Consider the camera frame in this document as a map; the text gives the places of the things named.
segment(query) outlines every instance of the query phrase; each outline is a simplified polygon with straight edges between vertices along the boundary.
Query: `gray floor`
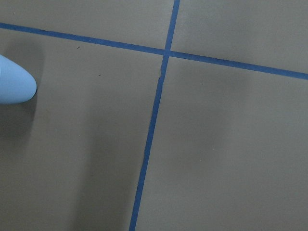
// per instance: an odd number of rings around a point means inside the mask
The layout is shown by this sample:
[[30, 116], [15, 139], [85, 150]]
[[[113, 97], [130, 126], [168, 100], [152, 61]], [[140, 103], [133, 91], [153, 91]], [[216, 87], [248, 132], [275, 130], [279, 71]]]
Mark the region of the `gray floor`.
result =
[[[0, 0], [0, 23], [163, 49], [172, 0]], [[172, 50], [308, 72], [308, 2], [181, 0]], [[0, 29], [0, 231], [128, 231], [162, 55]], [[308, 81], [170, 58], [136, 230], [306, 231]]]

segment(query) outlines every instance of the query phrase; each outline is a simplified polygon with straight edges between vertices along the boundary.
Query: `light blue object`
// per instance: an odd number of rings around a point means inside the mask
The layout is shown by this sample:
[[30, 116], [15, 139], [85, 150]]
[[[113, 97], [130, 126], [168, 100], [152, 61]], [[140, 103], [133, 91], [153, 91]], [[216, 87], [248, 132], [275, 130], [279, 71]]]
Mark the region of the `light blue object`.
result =
[[26, 70], [0, 55], [0, 104], [28, 101], [36, 90], [37, 84]]

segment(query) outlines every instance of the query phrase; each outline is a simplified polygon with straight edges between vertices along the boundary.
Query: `floor tile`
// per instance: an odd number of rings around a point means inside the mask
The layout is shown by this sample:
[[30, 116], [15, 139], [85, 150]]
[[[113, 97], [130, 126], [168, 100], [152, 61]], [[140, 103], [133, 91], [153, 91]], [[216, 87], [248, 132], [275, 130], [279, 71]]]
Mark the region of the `floor tile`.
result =
[[171, 58], [138, 231], [308, 229], [308, 81]]
[[0, 22], [163, 49], [173, 0], [0, 0]]
[[128, 230], [162, 57], [0, 35], [38, 82], [0, 105], [0, 230]]
[[308, 73], [308, 1], [181, 0], [172, 50]]

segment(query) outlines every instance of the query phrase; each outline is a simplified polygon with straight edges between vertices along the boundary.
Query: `blue tape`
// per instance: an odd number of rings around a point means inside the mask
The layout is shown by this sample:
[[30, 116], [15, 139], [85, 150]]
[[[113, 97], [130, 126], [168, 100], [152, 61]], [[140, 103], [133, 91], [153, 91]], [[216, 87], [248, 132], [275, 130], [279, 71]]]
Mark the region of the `blue tape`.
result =
[[62, 38], [62, 39], [93, 43], [93, 44], [100, 44], [104, 46], [123, 48], [123, 49], [133, 50], [133, 51], [141, 51], [141, 52], [160, 54], [160, 55], [164, 54], [163, 49], [145, 47], [145, 46], [134, 45], [134, 44], [129, 44], [129, 43], [115, 42], [115, 41], [110, 41], [110, 40], [105, 40], [105, 39], [100, 39], [100, 38], [92, 38], [92, 37], [73, 35], [73, 34], [67, 34], [67, 33], [55, 32], [55, 31], [40, 30], [40, 29], [26, 27], [26, 26], [17, 26], [17, 25], [11, 25], [11, 24], [6, 24], [6, 23], [0, 23], [0, 28], [8, 29], [8, 30], [15, 30], [15, 31], [22, 31], [22, 32], [27, 32], [27, 33], [32, 33], [32, 34], [46, 35], [46, 36], [57, 37], [57, 38]]
[[[175, 27], [175, 24], [170, 22], [169, 32], [174, 31], [174, 27]], [[194, 61], [223, 65], [223, 66], [231, 66], [231, 67], [236, 67], [236, 68], [241, 68], [241, 69], [246, 69], [246, 70], [259, 71], [259, 72], [265, 72], [265, 73], [270, 73], [270, 74], [275, 74], [275, 75], [288, 76], [288, 77], [308, 80], [308, 74], [306, 73], [288, 71], [288, 70], [254, 65], [254, 64], [246, 64], [246, 63], [241, 63], [241, 62], [236, 62], [236, 61], [211, 58], [211, 57], [195, 55], [195, 54], [187, 54], [187, 53], [182, 53], [182, 52], [177, 52], [177, 51], [170, 51], [172, 40], [171, 41], [168, 40], [168, 39], [171, 39], [171, 36], [169, 35], [167, 36], [166, 46], [165, 46], [165, 49], [163, 50], [163, 49], [134, 45], [134, 44], [129, 44], [129, 43], [110, 41], [110, 40], [105, 40], [105, 39], [100, 39], [100, 38], [92, 38], [92, 37], [73, 35], [73, 34], [67, 34], [67, 33], [55, 32], [55, 31], [46, 31], [46, 30], [40, 30], [36, 28], [6, 24], [6, 23], [0, 23], [0, 28], [27, 32], [27, 33], [32, 33], [32, 34], [46, 35], [46, 36], [62, 38], [62, 39], [69, 39], [69, 40], [99, 44], [99, 45], [104, 45], [104, 46], [109, 46], [109, 47], [123, 48], [123, 49], [133, 50], [133, 51], [141, 51], [141, 52], [152, 53], [152, 54], [167, 55], [168, 53], [168, 56], [181, 58], [181, 59], [194, 60]]]
[[209, 63], [209, 64], [231, 66], [231, 67], [236, 67], [236, 68], [241, 68], [241, 69], [246, 69], [246, 70], [259, 71], [259, 72], [265, 72], [265, 73], [270, 73], [270, 74], [275, 74], [275, 75], [288, 76], [288, 77], [301, 78], [301, 79], [308, 80], [308, 74], [296, 72], [296, 71], [288, 71], [288, 70], [267, 67], [267, 66], [259, 66], [259, 65], [254, 65], [254, 64], [245, 64], [245, 63], [236, 62], [236, 61], [216, 59], [216, 58], [195, 55], [195, 54], [186, 54], [186, 53], [176, 52], [176, 51], [171, 51], [170, 56], [181, 58], [181, 59], [200, 61], [200, 62]]
[[138, 186], [137, 186], [136, 196], [135, 196], [135, 202], [134, 202], [133, 211], [132, 211], [131, 219], [130, 219], [129, 231], [135, 231], [136, 229], [136, 223], [137, 223], [138, 212], [140, 208], [142, 191], [144, 187], [145, 175], [146, 175], [146, 170], [148, 167], [151, 146], [152, 146], [152, 141], [153, 141], [153, 135], [154, 135], [156, 120], [157, 120], [157, 115], [158, 115], [158, 109], [159, 109], [160, 99], [162, 96], [163, 84], [164, 84], [164, 80], [166, 76], [175, 24], [176, 24], [178, 12], [179, 12], [179, 6], [180, 6], [180, 0], [174, 0], [170, 24], [169, 24], [169, 30], [168, 30], [168, 35], [167, 35], [166, 45], [165, 45], [165, 50], [164, 50], [164, 56], [162, 60], [160, 78], [157, 83], [156, 94], [155, 94], [154, 104], [152, 108], [152, 116], [151, 116], [150, 126], [148, 130], [146, 145], [144, 149], [143, 163], [142, 163], [142, 167], [140, 170]]

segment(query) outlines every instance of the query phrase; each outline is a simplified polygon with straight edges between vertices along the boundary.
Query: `blue line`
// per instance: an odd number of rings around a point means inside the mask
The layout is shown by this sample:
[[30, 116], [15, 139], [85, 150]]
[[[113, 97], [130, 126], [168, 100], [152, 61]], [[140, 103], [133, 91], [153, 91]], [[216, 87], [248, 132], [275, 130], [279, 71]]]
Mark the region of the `blue line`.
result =
[[46, 36], [62, 38], [62, 39], [69, 39], [69, 40], [75, 40], [75, 41], [81, 41], [81, 42], [87, 42], [87, 43], [100, 44], [104, 46], [123, 48], [123, 49], [133, 50], [133, 51], [142, 51], [146, 53], [160, 54], [160, 55], [164, 54], [163, 49], [145, 47], [145, 46], [134, 45], [134, 44], [129, 44], [129, 43], [115, 42], [115, 41], [110, 41], [110, 40], [105, 40], [105, 39], [100, 39], [100, 38], [92, 38], [92, 37], [73, 35], [73, 34], [67, 34], [67, 33], [55, 32], [55, 31], [40, 30], [40, 29], [26, 27], [26, 26], [18, 26], [18, 25], [0, 23], [0, 28], [8, 29], [8, 30], [15, 30], [15, 31], [22, 31], [22, 32], [27, 32], [27, 33], [32, 33], [32, 34], [46, 35]]
[[156, 126], [160, 99], [162, 96], [163, 84], [164, 84], [167, 66], [168, 66], [168, 60], [169, 60], [169, 55], [170, 55], [172, 39], [174, 35], [175, 24], [176, 24], [178, 12], [179, 12], [179, 6], [180, 6], [180, 0], [174, 0], [170, 24], [169, 24], [169, 30], [168, 30], [168, 35], [167, 35], [166, 45], [165, 45], [165, 50], [164, 50], [164, 56], [162, 60], [160, 78], [157, 83], [156, 94], [155, 94], [155, 99], [154, 99], [154, 104], [153, 104], [153, 109], [152, 109], [152, 116], [151, 116], [150, 126], [148, 130], [148, 136], [147, 136], [147, 140], [145, 144], [145, 149], [144, 149], [143, 164], [140, 170], [138, 186], [137, 186], [136, 196], [135, 196], [135, 202], [134, 202], [133, 211], [132, 211], [131, 219], [130, 219], [129, 231], [135, 231], [136, 229], [136, 223], [137, 223], [138, 212], [140, 208], [142, 191], [144, 187], [145, 175], [146, 175], [146, 170], [148, 167], [151, 146], [152, 146], [152, 141], [153, 141], [153, 135], [154, 135], [154, 130]]
[[246, 70], [259, 71], [259, 72], [265, 72], [265, 73], [270, 73], [270, 74], [275, 74], [275, 75], [288, 76], [288, 77], [301, 78], [301, 79], [308, 80], [308, 74], [296, 72], [296, 71], [288, 71], [288, 70], [267, 67], [267, 66], [259, 66], [259, 65], [254, 65], [254, 64], [245, 64], [245, 63], [236, 62], [236, 61], [216, 59], [216, 58], [195, 55], [195, 54], [186, 54], [186, 53], [176, 52], [176, 51], [171, 51], [170, 56], [181, 58], [181, 59], [189, 59], [189, 60], [200, 61], [204, 63], [231, 66], [231, 67], [236, 67], [236, 68], [241, 68], [241, 69], [246, 69]]
[[[170, 24], [169, 29], [174, 30], [174, 28], [172, 27], [175, 27], [175, 24]], [[231, 60], [217, 59], [217, 58], [211, 58], [211, 57], [195, 55], [195, 54], [187, 54], [187, 53], [182, 53], [182, 52], [177, 52], [177, 51], [170, 51], [170, 48], [171, 48], [170, 41], [166, 42], [165, 49], [163, 50], [163, 49], [158, 49], [158, 48], [153, 48], [153, 47], [146, 47], [146, 46], [134, 45], [134, 44], [129, 44], [129, 43], [116, 42], [116, 41], [110, 41], [110, 40], [105, 40], [105, 39], [100, 39], [100, 38], [92, 38], [92, 37], [73, 35], [73, 34], [67, 34], [67, 33], [55, 32], [55, 31], [47, 31], [47, 30], [41, 30], [41, 29], [6, 24], [6, 23], [0, 23], [0, 28], [27, 32], [27, 33], [32, 33], [32, 34], [51, 36], [51, 37], [62, 38], [62, 39], [69, 39], [69, 40], [99, 44], [99, 45], [104, 45], [104, 46], [109, 46], [109, 47], [123, 48], [123, 49], [133, 50], [133, 51], [141, 51], [141, 52], [152, 53], [152, 54], [165, 55], [166, 53], [169, 53], [169, 56], [181, 58], [181, 59], [188, 59], [188, 60], [200, 61], [204, 63], [223, 65], [223, 66], [231, 66], [231, 67], [236, 67], [236, 68], [241, 68], [241, 69], [246, 69], [246, 70], [259, 71], [259, 72], [265, 72], [265, 73], [270, 73], [270, 74], [275, 74], [275, 75], [288, 76], [288, 77], [308, 80], [308, 74], [306, 73], [288, 71], [288, 70], [278, 69], [274, 67], [260, 66], [260, 65], [255, 65], [255, 64], [246, 64], [246, 63], [241, 63], [241, 62], [236, 62], [236, 61], [231, 61]]]

